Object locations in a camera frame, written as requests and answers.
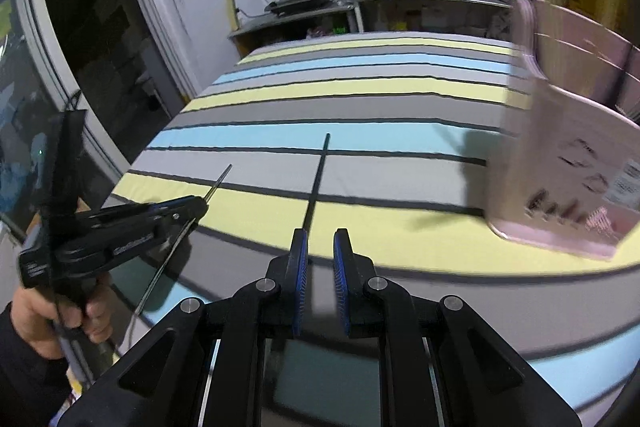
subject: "blue stripe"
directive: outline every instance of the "blue stripe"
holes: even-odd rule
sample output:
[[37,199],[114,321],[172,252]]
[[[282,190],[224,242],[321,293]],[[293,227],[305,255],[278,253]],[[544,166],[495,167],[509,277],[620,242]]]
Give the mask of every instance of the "blue stripe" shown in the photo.
[[281,123],[166,129],[149,147],[255,147],[440,153],[486,159],[497,132],[426,122]]
[[379,66],[384,64],[430,64],[433,66],[450,66],[467,70],[491,71],[492,73],[509,73],[511,65],[491,60],[475,60],[474,58],[451,57],[450,55],[430,55],[427,53],[404,53],[389,55],[358,55],[356,57],[316,58],[300,62],[283,62],[272,66],[251,68],[249,70],[225,73],[219,76],[214,84],[225,84],[265,76],[266,74],[290,73],[291,71],[321,70],[323,68],[340,68],[342,66]]
[[[113,269],[111,276],[118,290],[137,304],[154,272],[154,268],[140,259],[132,259]],[[145,316],[155,324],[180,301],[194,296],[208,302],[163,275],[146,303]],[[623,380],[639,359],[640,326],[637,326],[596,346],[529,363],[571,407],[578,409]]]

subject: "pink plastic basket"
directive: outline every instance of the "pink plastic basket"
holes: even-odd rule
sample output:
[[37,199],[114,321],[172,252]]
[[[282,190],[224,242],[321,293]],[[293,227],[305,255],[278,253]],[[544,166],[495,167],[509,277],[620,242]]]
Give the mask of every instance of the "pink plastic basket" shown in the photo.
[[[640,221],[640,127],[591,99],[619,69],[597,49],[556,38],[550,25],[558,18],[548,12],[557,7],[535,3],[512,0],[516,52],[502,136],[488,165],[486,220],[505,239],[610,259]],[[565,38],[571,14],[562,12]],[[586,25],[574,15],[578,27]],[[624,39],[588,23],[591,44],[606,42],[609,55],[624,56]],[[634,82],[621,105],[634,103],[636,88],[640,99]]]

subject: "black stripe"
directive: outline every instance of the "black stripe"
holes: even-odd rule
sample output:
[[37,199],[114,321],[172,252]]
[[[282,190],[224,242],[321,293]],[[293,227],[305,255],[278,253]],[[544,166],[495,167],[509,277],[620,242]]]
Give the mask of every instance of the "black stripe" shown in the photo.
[[296,149],[287,147],[147,147],[145,151],[207,151],[207,152],[272,152],[285,154],[314,154],[319,155],[319,149]]
[[264,120],[264,121],[231,121],[231,122],[212,122],[198,123],[193,125],[183,125],[168,128],[167,131],[175,129],[192,129],[203,127],[227,127],[227,126],[245,126],[245,125],[283,125],[294,123],[439,123],[450,127],[460,127],[464,129],[474,129],[480,131],[500,132],[500,127],[479,125],[476,123],[457,122],[452,120],[443,120],[442,118],[300,118],[296,120]]
[[[254,187],[253,185],[240,185],[232,183],[222,183],[221,188],[228,188],[229,190],[236,190],[238,192],[248,192],[251,194],[263,194],[265,196],[277,196],[280,198],[290,198],[297,200],[307,200],[311,204],[313,200],[313,206],[315,207],[316,201],[323,201],[326,203],[343,203],[343,204],[362,204],[365,206],[376,206],[382,208],[414,208],[418,210],[436,210],[439,212],[450,212],[454,214],[466,214],[469,216],[483,217],[484,212],[482,208],[476,208],[472,206],[460,206],[458,204],[446,204],[446,203],[433,203],[431,201],[402,201],[402,200],[380,200],[376,198],[359,198],[356,196],[339,196],[336,194],[318,194],[319,191],[319,174],[322,174],[324,168],[324,160],[326,155],[320,156],[318,163],[318,171],[316,171],[316,177],[314,179],[314,185],[312,187],[311,194],[305,192],[295,192],[293,190],[283,190],[280,188],[265,188]],[[163,180],[171,180],[176,182],[192,183],[196,185],[210,185],[213,184],[213,180],[204,180],[202,178],[191,178],[188,176],[178,176],[177,174],[165,174],[162,172],[152,171],[138,171],[135,169],[129,169],[131,174],[137,174],[138,176],[148,176],[152,178],[160,178]],[[304,223],[307,222],[307,216],[309,213],[309,206],[307,206]]]
[[[380,67],[380,66],[425,66],[425,64],[423,63],[409,63],[409,64],[364,64],[361,66],[337,66],[337,68],[375,68],[375,67]],[[466,68],[456,68],[455,66],[441,66],[439,64],[431,64],[431,66],[437,66],[437,67],[441,67],[441,68],[455,68],[455,69],[466,69]],[[303,71],[316,71],[316,70],[332,70],[334,68],[312,68],[311,70],[303,70]],[[475,70],[475,71],[481,71],[482,73],[488,73],[488,74],[505,74],[508,76],[508,73],[497,73],[497,71],[485,71],[485,70]],[[247,80],[251,80],[252,78],[261,78],[264,76],[272,76],[275,74],[289,74],[289,73],[301,73],[301,71],[281,71],[280,73],[269,73],[269,74],[260,74],[259,76],[249,76],[248,78],[242,78],[241,80],[232,80],[229,82],[220,82],[219,84],[216,84],[215,82],[213,84],[211,84],[211,87],[216,87],[216,86],[225,86],[226,84],[235,84],[236,82],[245,82]],[[195,98],[194,100],[199,100],[202,98],[207,98],[209,96],[215,96],[217,94],[223,94],[225,92],[241,92],[244,90],[250,90],[250,89],[261,89],[263,87],[277,87],[277,86],[292,86],[294,84],[308,84],[308,83],[312,83],[312,82],[331,82],[332,80],[368,80],[368,79],[378,79],[378,78],[390,78],[388,74],[385,75],[380,75],[380,76],[371,76],[369,74],[366,74],[364,76],[331,76],[329,78],[318,78],[317,80],[304,80],[302,82],[284,82],[283,84],[262,84],[261,86],[249,86],[249,87],[244,87],[241,89],[230,89],[228,91],[220,91],[220,92],[213,92],[213,93],[209,93],[209,94],[203,94],[197,98]],[[460,78],[447,78],[445,76],[435,76],[433,74],[425,74],[425,75],[411,75],[411,76],[405,76],[405,75],[401,75],[401,76],[393,76],[393,78],[434,78],[435,80],[448,80],[449,82],[460,82],[462,84],[480,84],[483,86],[498,86],[498,87],[507,87],[506,84],[496,84],[494,82],[485,82],[484,80],[462,80]]]
[[581,412],[586,411],[589,407],[593,407],[598,402],[603,401],[609,395],[615,393],[620,387],[623,387],[628,382],[629,378],[631,378],[631,373],[627,375],[625,378],[623,378],[622,380],[620,380],[619,382],[609,387],[608,389],[604,390],[598,396],[595,396],[594,398],[591,398],[588,402],[583,403],[580,407],[575,409],[575,412],[580,414]]
[[449,212],[453,214],[466,214],[467,216],[484,217],[484,210],[482,210],[482,208],[460,206],[457,204],[432,203],[431,201],[379,200],[376,198],[359,198],[356,196],[337,196],[332,194],[322,194],[318,196],[318,201],[324,201],[327,203],[362,204],[364,206],[376,206],[382,208],[414,208],[416,210],[436,210],[438,212]]
[[[147,147],[146,151],[204,151],[204,152],[269,152],[274,154],[311,154],[320,155],[319,149],[296,149],[279,147]],[[432,160],[447,160],[473,165],[486,166],[486,160],[482,158],[468,158],[451,154],[430,152],[402,152],[402,151],[327,151],[327,156],[373,156],[375,158],[426,158]]]
[[320,155],[320,161],[318,162],[318,169],[316,169],[316,177],[314,178],[314,185],[311,188],[309,201],[306,205],[305,218],[302,220],[302,228],[306,230],[306,233],[309,233],[311,231],[311,222],[314,219],[314,211],[316,209],[316,201],[318,201],[318,192],[320,190],[322,172],[324,171],[324,162],[326,161],[326,152],[329,149],[329,140],[331,140],[331,135],[327,133],[324,136],[324,144],[322,145],[322,154]]
[[[171,180],[175,182],[193,183],[196,185],[212,185],[215,180],[205,180],[202,178],[192,178],[189,176],[178,176],[178,174],[166,174],[164,172],[138,171],[129,169],[127,173],[137,174],[138,176],[147,176],[152,178],[160,178],[163,180]],[[249,192],[251,194],[263,194],[265,196],[278,196],[280,198],[290,198],[294,200],[306,200],[308,194],[305,192],[296,192],[295,190],[284,190],[280,188],[254,187],[253,185],[240,185],[236,183],[221,183],[220,188],[228,188],[238,192]]]
[[424,158],[430,160],[446,160],[459,163],[470,163],[486,167],[486,160],[482,158],[468,158],[451,154],[430,152],[402,152],[402,151],[329,151],[329,156],[373,156],[375,158]]
[[[508,89],[506,86],[494,86],[494,87],[503,87],[506,90],[513,90],[513,89]],[[367,97],[372,97],[372,96],[378,96],[380,98],[387,98],[390,96],[436,96],[438,98],[446,98],[449,100],[461,100],[463,102],[477,102],[477,103],[486,103],[488,105],[498,105],[498,106],[503,106],[505,105],[504,102],[494,102],[493,100],[484,100],[482,98],[467,98],[466,96],[454,96],[452,94],[441,94],[438,92],[433,92],[433,91],[428,91],[428,92],[414,92],[414,91],[409,91],[409,92],[360,92],[360,93],[346,93],[346,94],[323,94],[321,96],[290,96],[290,97],[285,97],[285,98],[265,98],[264,100],[248,100],[247,102],[236,102],[236,103],[225,103],[223,105],[214,105],[212,107],[201,107],[200,109],[193,109],[193,110],[188,110],[185,111],[183,113],[181,113],[181,115],[187,115],[187,114],[191,114],[191,113],[196,113],[196,112],[200,112],[200,111],[206,111],[206,110],[215,110],[218,109],[220,107],[238,107],[239,105],[251,105],[254,103],[265,103],[265,102],[295,102],[296,100],[324,100],[324,99],[331,99],[331,98],[367,98]],[[169,129],[178,129],[179,127],[169,127]]]

